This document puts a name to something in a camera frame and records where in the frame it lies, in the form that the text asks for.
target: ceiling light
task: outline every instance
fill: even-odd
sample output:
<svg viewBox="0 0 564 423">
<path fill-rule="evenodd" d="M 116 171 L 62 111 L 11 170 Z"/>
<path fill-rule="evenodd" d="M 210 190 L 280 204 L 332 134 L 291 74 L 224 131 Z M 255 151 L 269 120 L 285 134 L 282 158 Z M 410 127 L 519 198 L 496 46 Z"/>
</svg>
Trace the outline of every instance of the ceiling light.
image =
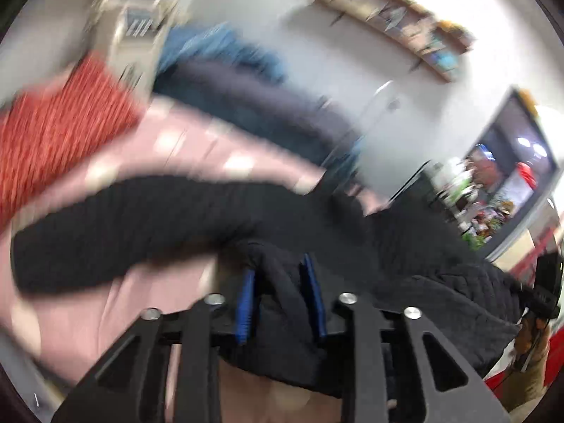
<svg viewBox="0 0 564 423">
<path fill-rule="evenodd" d="M 521 143 L 523 146 L 526 146 L 526 147 L 528 147 L 528 148 L 531 147 L 531 142 L 528 141 L 528 139 L 526 139 L 526 138 L 519 137 L 519 138 L 517 138 L 517 141 L 518 141 L 519 143 Z"/>
<path fill-rule="evenodd" d="M 544 149 L 541 145 L 532 145 L 532 149 L 535 150 L 535 154 L 546 157 L 546 149 Z"/>
</svg>

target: pink bedding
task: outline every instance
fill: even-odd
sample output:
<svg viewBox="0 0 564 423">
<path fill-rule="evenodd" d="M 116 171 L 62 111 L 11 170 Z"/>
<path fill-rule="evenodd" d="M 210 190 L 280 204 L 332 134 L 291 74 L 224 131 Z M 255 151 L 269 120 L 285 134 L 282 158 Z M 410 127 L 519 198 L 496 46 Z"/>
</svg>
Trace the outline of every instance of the pink bedding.
<svg viewBox="0 0 564 423">
<path fill-rule="evenodd" d="M 104 147 L 26 205 L 0 236 L 0 324 L 29 353 L 70 382 L 84 375 L 143 308 L 182 310 L 210 292 L 215 256 L 199 256 L 159 269 L 140 264 L 110 285 L 30 299 L 21 296 L 13 284 L 11 236 L 18 228 L 116 179 L 163 172 L 208 180 L 265 180 L 300 193 L 311 190 L 323 174 L 318 167 L 267 141 L 156 97 L 137 130 Z M 366 192 L 361 201 L 367 213 L 379 206 Z M 280 410 L 286 406 L 289 411 L 300 400 L 301 410 L 292 410 L 292 421 L 312 421 L 308 416 L 314 415 L 315 421 L 338 420 L 340 404 L 335 399 L 222 365 L 222 402 L 238 407 L 229 412 L 227 421 L 263 421 L 267 414 L 273 416 L 265 421 L 285 421 L 286 411 L 271 412 L 271 407 Z"/>
</svg>

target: silver screw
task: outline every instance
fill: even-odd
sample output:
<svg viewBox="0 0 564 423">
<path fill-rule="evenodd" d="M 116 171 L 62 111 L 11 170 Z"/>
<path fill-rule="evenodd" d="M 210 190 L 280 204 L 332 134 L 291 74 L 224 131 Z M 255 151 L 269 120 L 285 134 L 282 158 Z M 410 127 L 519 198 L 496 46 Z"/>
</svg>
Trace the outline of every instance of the silver screw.
<svg viewBox="0 0 564 423">
<path fill-rule="evenodd" d="M 419 318 L 421 318 L 421 310 L 419 310 L 417 307 L 407 307 L 403 311 L 403 314 L 410 320 L 418 320 Z"/>
<path fill-rule="evenodd" d="M 358 298 L 353 293 L 342 293 L 339 296 L 339 300 L 346 305 L 356 304 Z"/>
<path fill-rule="evenodd" d="M 158 320 L 163 312 L 161 312 L 158 308 L 146 308 L 141 312 L 141 318 L 146 321 L 156 321 Z"/>
<path fill-rule="evenodd" d="M 205 296 L 204 302 L 208 305 L 223 305 L 225 303 L 225 297 L 221 294 L 208 294 Z"/>
</svg>

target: wooden shelf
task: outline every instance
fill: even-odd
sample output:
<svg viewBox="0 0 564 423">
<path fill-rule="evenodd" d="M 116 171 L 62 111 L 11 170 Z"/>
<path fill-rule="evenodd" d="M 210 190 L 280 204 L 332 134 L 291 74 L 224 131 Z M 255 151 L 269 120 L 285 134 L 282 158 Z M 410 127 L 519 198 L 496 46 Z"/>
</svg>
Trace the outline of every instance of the wooden shelf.
<svg viewBox="0 0 564 423">
<path fill-rule="evenodd" d="M 466 42 L 459 39 L 455 33 L 450 32 L 447 28 L 438 22 L 431 11 L 418 5 L 413 0 L 316 0 L 319 3 L 327 6 L 328 8 L 335 9 L 345 13 L 354 19 L 362 22 L 373 30 L 382 33 L 391 40 L 395 41 L 405 49 L 409 50 L 412 54 L 420 58 L 427 64 L 434 72 L 436 72 L 443 80 L 450 82 L 456 79 L 455 67 L 451 70 L 442 69 L 431 58 L 430 53 L 424 53 L 423 49 L 416 50 L 413 46 L 415 39 L 408 38 L 402 32 L 402 28 L 408 25 L 417 26 L 423 19 L 430 18 L 431 31 L 435 40 L 444 45 L 441 50 L 448 50 L 448 53 L 458 58 L 470 49 L 472 38 L 467 36 Z M 405 15 L 401 18 L 397 27 L 386 30 L 386 21 L 383 17 L 379 16 L 380 11 L 386 5 L 394 5 L 397 7 L 405 8 Z"/>
</svg>

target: red pillow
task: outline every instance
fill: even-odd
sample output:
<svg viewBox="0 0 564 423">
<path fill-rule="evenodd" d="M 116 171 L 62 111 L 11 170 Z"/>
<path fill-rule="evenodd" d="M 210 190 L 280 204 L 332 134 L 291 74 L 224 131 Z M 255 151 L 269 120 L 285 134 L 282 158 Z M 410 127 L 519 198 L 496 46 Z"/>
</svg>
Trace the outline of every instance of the red pillow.
<svg viewBox="0 0 564 423">
<path fill-rule="evenodd" d="M 32 197 L 136 126 L 140 116 L 140 106 L 93 55 L 62 89 L 16 98 L 0 116 L 0 230 Z"/>
</svg>

